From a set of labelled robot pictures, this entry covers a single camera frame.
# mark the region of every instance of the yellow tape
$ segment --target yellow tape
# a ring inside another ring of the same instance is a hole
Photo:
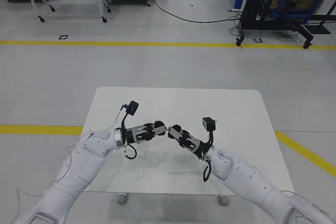
[[[282,143],[284,143],[287,147],[296,151],[301,156],[305,157],[310,162],[312,162],[313,164],[325,170],[328,174],[336,178],[336,167],[334,165],[330,164],[329,162],[325,161],[320,156],[316,155],[315,153],[311,152],[304,146],[295,142],[292,138],[283,134],[282,132],[275,131],[275,134],[276,134],[276,138]]]
[[[0,125],[0,134],[55,134],[79,136],[81,126]]]
[[[123,41],[11,41],[0,40],[0,45],[56,45],[56,46],[174,46],[195,48],[237,48],[235,43],[185,43],[185,42],[123,42]],[[303,49],[302,45],[242,44],[239,48]],[[336,46],[312,45],[312,50],[336,50]]]

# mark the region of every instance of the black cable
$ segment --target black cable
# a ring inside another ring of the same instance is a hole
[[[206,162],[209,165],[209,171],[208,171],[208,175],[206,175],[206,172],[207,172],[207,169],[208,169],[208,166],[207,166],[206,169],[204,170],[204,173],[203,173],[203,181],[204,182],[207,182],[207,180],[209,179],[209,176],[211,175],[211,172],[212,172],[211,162],[209,160],[206,160]]]
[[[129,156],[126,155],[126,157],[128,159],[130,159],[130,160],[136,158],[137,157],[137,150],[133,146],[131,146],[130,144],[128,144],[127,146],[131,147],[134,150],[134,156],[133,157],[129,157]]]
[[[234,20],[232,20],[232,19],[230,19],[230,18],[235,17],[235,16],[230,16],[229,18],[226,18],[225,20],[217,20],[217,21],[193,21],[193,20],[187,20],[187,19],[185,19],[185,18],[181,18],[181,17],[176,16],[176,15],[170,13],[170,12],[165,11],[164,9],[162,9],[162,8],[157,4],[156,0],[153,0],[153,1],[155,2],[156,6],[157,6],[160,10],[164,11],[165,13],[170,14],[171,16],[174,16],[174,17],[176,17],[176,18],[179,18],[180,20],[184,20],[184,21],[187,21],[187,22],[195,22],[195,23],[198,23],[198,24],[212,24],[212,23],[215,23],[215,22],[234,21]]]
[[[236,29],[237,27],[233,27],[233,28],[231,28],[230,30],[229,30],[229,33],[231,34],[231,35],[233,35],[233,36],[240,36],[240,35],[235,35],[235,34],[233,34],[232,32],[231,32],[231,30],[233,30],[233,29]]]
[[[336,21],[332,21],[332,22],[324,22],[324,24],[333,24],[335,23]]]

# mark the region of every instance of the white cart leg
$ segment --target white cart leg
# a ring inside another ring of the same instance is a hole
[[[128,193],[118,193],[117,203],[121,206],[125,205],[127,202]]]
[[[52,7],[52,5],[50,5],[46,0],[43,0],[43,2],[44,2],[45,4],[47,4],[47,5],[50,7],[51,11],[53,11],[53,12],[56,11],[55,8]]]
[[[218,195],[218,202],[219,202],[220,206],[227,207],[229,205],[228,195]]]
[[[34,6],[34,10],[36,14],[38,14],[38,18],[40,19],[41,22],[45,22],[44,18],[42,18],[39,14],[38,8],[36,8],[36,3],[35,0],[31,0],[32,6]]]
[[[101,13],[102,22],[106,23],[107,19],[103,16],[101,0],[99,0],[99,7],[100,7],[100,13]]]

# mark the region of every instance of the black cable on floor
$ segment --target black cable on floor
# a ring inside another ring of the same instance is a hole
[[[332,21],[332,22],[324,22],[324,24],[334,24],[336,21]]]
[[[235,16],[230,16],[229,18],[226,18],[225,20],[217,20],[217,21],[194,21],[194,20],[187,20],[187,19],[185,19],[185,18],[176,16],[175,14],[172,14],[172,13],[170,13],[170,12],[165,11],[164,9],[162,9],[162,8],[157,4],[156,0],[153,0],[153,1],[154,1],[154,3],[156,4],[156,6],[157,6],[160,10],[164,11],[165,13],[170,14],[171,16],[174,16],[174,17],[176,17],[176,18],[178,18],[178,19],[180,19],[180,20],[184,20],[184,21],[187,21],[187,22],[195,22],[195,23],[197,23],[197,24],[212,24],[212,23],[215,23],[215,22],[224,22],[224,21],[234,21],[234,20],[238,20],[238,19],[231,19],[231,18],[234,18]]]

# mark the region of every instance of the metal frame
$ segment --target metal frame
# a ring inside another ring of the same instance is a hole
[[[285,16],[291,0],[286,0],[276,19],[265,20],[272,2],[273,0],[268,0],[263,9],[264,0],[246,0],[238,25],[240,38],[236,38],[236,45],[240,46],[244,41],[243,30],[292,30],[299,32],[306,39],[304,48],[309,48],[314,36],[301,26],[301,22]],[[258,14],[261,15],[260,20],[256,20]]]

